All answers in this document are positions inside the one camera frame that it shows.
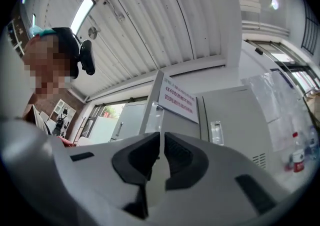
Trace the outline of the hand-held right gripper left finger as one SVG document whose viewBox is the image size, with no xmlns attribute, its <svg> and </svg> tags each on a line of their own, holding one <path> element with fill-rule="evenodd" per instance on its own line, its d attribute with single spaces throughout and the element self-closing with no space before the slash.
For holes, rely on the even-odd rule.
<svg viewBox="0 0 320 226">
<path fill-rule="evenodd" d="M 111 159 L 113 169 L 125 183 L 145 186 L 160 154 L 160 133 L 144 133 L 116 143 L 121 148 Z"/>
</svg>

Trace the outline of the grey cabinet door with notice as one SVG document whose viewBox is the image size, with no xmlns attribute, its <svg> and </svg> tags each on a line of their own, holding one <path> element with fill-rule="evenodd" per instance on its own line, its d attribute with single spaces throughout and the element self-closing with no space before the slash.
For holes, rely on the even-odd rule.
<svg viewBox="0 0 320 226">
<path fill-rule="evenodd" d="M 155 74 L 138 133 L 159 132 L 163 135 L 165 132 L 173 132 L 199 139 L 201 137 L 199 123 L 176 114 L 159 104 L 164 76 L 165 74 L 161 70 Z"/>
</svg>

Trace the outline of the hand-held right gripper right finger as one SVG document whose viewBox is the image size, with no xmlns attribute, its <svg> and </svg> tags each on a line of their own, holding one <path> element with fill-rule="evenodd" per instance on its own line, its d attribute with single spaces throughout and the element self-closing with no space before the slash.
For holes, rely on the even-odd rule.
<svg viewBox="0 0 320 226">
<path fill-rule="evenodd" d="M 200 140 L 191 136 L 164 133 L 164 155 L 170 171 L 165 182 L 167 191 L 189 189 L 204 177 L 209 158 L 199 144 Z"/>
</svg>

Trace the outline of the white cubby shelf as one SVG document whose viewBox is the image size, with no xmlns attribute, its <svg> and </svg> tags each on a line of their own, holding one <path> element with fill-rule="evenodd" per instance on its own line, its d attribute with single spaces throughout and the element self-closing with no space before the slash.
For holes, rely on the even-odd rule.
<svg viewBox="0 0 320 226">
<path fill-rule="evenodd" d="M 60 99 L 46 121 L 50 133 L 65 138 L 75 114 L 76 110 Z"/>
</svg>

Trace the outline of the clear plastic sheet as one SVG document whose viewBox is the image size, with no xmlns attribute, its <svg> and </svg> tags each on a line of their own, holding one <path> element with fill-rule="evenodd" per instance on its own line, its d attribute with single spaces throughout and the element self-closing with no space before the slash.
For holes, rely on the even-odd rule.
<svg viewBox="0 0 320 226">
<path fill-rule="evenodd" d="M 241 83 L 251 88 L 262 109 L 275 152 L 294 146 L 294 133 L 299 143 L 309 144 L 312 121 L 307 106 L 280 72 L 243 78 Z"/>
</svg>

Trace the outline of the black framed side window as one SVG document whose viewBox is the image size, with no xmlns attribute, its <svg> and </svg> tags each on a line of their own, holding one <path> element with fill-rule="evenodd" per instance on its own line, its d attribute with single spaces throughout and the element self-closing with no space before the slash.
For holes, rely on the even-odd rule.
<svg viewBox="0 0 320 226">
<path fill-rule="evenodd" d="M 302 92 L 304 97 L 320 94 L 320 78 L 295 52 L 280 42 L 246 40 L 261 55 L 275 62 Z"/>
</svg>

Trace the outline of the round ceiling smoke detector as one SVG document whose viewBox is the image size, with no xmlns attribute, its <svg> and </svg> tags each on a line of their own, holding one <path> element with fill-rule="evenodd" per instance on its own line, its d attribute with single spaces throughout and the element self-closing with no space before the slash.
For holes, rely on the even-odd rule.
<svg viewBox="0 0 320 226">
<path fill-rule="evenodd" d="M 99 32 L 100 32 L 100 31 L 99 31 L 96 27 L 91 26 L 91 27 L 88 29 L 88 36 L 89 36 L 89 38 L 90 38 L 91 40 L 95 40 L 95 39 L 97 38 Z"/>
</svg>

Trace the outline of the long ceiling tube lamp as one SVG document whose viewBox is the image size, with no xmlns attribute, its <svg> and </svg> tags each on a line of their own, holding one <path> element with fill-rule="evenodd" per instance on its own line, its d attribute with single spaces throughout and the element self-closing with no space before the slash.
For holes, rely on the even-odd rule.
<svg viewBox="0 0 320 226">
<path fill-rule="evenodd" d="M 70 26 L 74 35 L 77 35 L 86 17 L 96 4 L 95 0 L 83 0 L 79 6 Z"/>
</svg>

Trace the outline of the white paper notice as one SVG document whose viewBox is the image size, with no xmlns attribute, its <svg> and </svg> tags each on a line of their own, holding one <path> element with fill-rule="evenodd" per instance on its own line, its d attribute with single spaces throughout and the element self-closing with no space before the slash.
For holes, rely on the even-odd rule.
<svg viewBox="0 0 320 226">
<path fill-rule="evenodd" d="M 158 104 L 170 112 L 199 123 L 197 98 L 166 74 L 162 78 Z"/>
</svg>

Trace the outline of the grey metal locker cabinets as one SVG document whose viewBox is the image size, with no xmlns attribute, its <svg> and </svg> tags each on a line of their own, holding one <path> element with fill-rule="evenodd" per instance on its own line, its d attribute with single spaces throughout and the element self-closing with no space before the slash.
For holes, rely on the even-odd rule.
<svg viewBox="0 0 320 226">
<path fill-rule="evenodd" d="M 241 79 L 218 69 L 184 73 L 172 79 L 197 98 L 201 139 L 211 141 L 214 122 L 219 122 L 225 146 L 251 159 L 263 156 L 262 166 L 272 174 L 293 170 L 295 145 L 273 150 L 262 108 Z"/>
</svg>

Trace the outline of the red label water bottle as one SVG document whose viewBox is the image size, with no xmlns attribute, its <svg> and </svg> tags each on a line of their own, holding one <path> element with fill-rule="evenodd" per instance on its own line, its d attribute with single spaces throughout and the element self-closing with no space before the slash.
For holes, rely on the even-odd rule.
<svg viewBox="0 0 320 226">
<path fill-rule="evenodd" d="M 301 173 L 305 169 L 305 142 L 301 135 L 296 131 L 292 134 L 294 141 L 294 151 L 292 153 L 293 173 Z"/>
</svg>

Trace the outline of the clear water bottle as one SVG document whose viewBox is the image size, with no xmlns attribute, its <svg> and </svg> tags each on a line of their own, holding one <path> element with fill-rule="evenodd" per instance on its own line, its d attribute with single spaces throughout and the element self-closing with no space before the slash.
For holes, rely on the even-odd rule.
<svg viewBox="0 0 320 226">
<path fill-rule="evenodd" d="M 308 146 L 310 150 L 310 159 L 316 160 L 319 154 L 319 138 L 316 128 L 313 125 L 309 127 Z"/>
</svg>

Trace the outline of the teal hair clip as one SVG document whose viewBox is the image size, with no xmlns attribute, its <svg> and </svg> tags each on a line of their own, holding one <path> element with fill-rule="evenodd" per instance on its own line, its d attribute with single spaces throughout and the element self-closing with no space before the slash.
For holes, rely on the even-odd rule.
<svg viewBox="0 0 320 226">
<path fill-rule="evenodd" d="M 28 30 L 29 34 L 32 37 L 44 37 L 44 36 L 49 36 L 49 35 L 56 35 L 57 32 L 54 31 L 53 29 L 42 29 L 37 25 L 33 25 L 29 28 Z"/>
</svg>

